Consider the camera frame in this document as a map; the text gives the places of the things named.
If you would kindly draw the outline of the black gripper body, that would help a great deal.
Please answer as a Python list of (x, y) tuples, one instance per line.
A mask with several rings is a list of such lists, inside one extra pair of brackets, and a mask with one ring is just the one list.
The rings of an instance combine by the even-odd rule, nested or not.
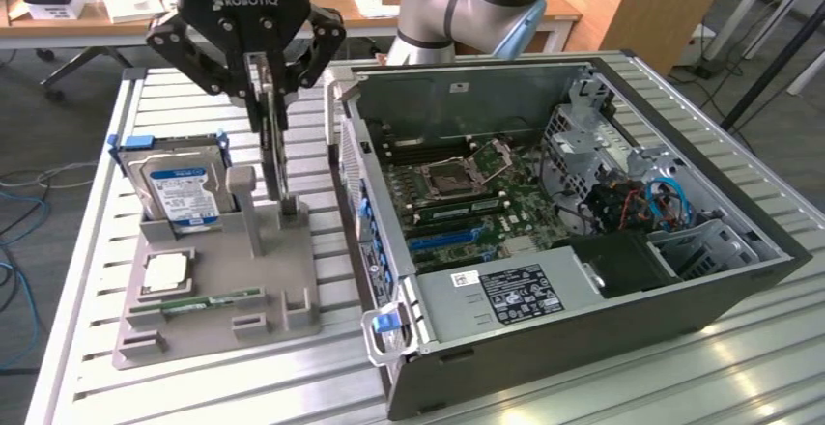
[(226, 53), (283, 49), (300, 30), (310, 0), (180, 0), (183, 21)]

